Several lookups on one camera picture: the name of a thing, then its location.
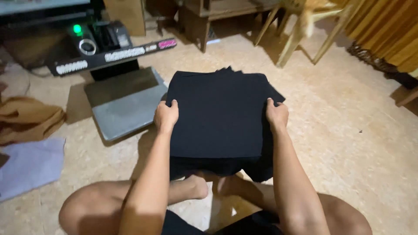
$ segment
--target knee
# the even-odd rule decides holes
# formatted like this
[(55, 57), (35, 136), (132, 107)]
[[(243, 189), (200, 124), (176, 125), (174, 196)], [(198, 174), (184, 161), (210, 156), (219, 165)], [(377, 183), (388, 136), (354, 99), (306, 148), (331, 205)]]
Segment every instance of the knee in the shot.
[(62, 229), (68, 235), (78, 233), (78, 223), (100, 197), (99, 183), (84, 186), (72, 193), (63, 203), (58, 215)]
[(333, 201), (334, 217), (340, 221), (341, 228), (347, 235), (372, 235), (372, 229), (366, 217), (345, 201), (335, 198)]

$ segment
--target floor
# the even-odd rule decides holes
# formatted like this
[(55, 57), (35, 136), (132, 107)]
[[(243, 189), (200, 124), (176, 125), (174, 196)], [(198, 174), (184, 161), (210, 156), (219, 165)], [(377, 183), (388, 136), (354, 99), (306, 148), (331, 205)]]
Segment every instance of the floor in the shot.
[[(140, 57), (139, 64), (154, 66), (167, 82), (177, 70), (213, 72), (229, 65), (246, 73), (264, 73), (287, 98), (288, 130), (316, 190), (357, 208), (376, 235), (418, 234), (418, 117), (414, 114), (418, 102), (413, 101), (409, 109), (396, 107), (392, 97), (407, 91), (350, 56), (345, 51), (349, 40), (343, 36), (314, 66), (305, 53), (313, 57), (330, 24), (319, 22), (312, 38), (302, 43), (284, 69), (274, 65), (282, 43), (273, 29), (257, 47), (251, 42), (256, 33), (230, 32), (220, 43), (208, 45), (205, 54), (179, 36), (176, 48)], [(165, 32), (164, 38), (171, 36)], [(133, 41), (141, 44), (160, 38), (149, 31)], [(42, 79), (16, 66), (0, 77), (9, 84), (5, 96), (23, 95), (30, 81), (27, 95), (60, 105), (69, 115), (54, 133), (66, 138), (60, 180), (2, 202), (0, 235), (64, 234), (58, 212), (72, 192), (96, 181), (137, 177), (155, 129), (103, 143), (81, 93), (90, 79), (86, 74)], [(204, 200), (182, 202), (170, 209), (209, 231), (258, 210), (239, 198), (220, 201), (211, 193)]]

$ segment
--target foot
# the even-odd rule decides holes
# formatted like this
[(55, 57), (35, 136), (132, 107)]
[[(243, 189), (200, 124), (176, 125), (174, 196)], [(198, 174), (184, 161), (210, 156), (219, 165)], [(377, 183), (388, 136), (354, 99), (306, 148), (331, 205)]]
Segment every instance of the foot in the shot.
[(230, 196), (234, 194), (234, 186), (237, 185), (240, 178), (236, 175), (219, 178), (217, 193), (221, 196)]
[(208, 196), (208, 186), (206, 180), (200, 175), (191, 175), (184, 180), (184, 183), (190, 185), (190, 195), (192, 199), (203, 199)]

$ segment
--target green indicator light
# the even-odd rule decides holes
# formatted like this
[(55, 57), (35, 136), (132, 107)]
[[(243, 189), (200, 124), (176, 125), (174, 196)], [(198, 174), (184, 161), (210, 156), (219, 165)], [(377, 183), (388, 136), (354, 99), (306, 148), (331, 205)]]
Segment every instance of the green indicator light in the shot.
[(81, 32), (81, 26), (80, 25), (74, 25), (73, 30), (75, 33), (80, 33)]

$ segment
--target forearm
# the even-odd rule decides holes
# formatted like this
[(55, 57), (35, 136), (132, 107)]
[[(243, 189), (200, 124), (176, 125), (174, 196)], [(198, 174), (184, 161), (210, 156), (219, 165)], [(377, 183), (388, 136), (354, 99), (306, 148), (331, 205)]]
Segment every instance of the forearm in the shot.
[(166, 214), (170, 184), (171, 133), (159, 133), (141, 176), (129, 194), (120, 235), (160, 234)]
[(298, 160), (286, 127), (276, 128), (273, 185), (280, 219), (289, 234), (329, 234), (317, 192)]

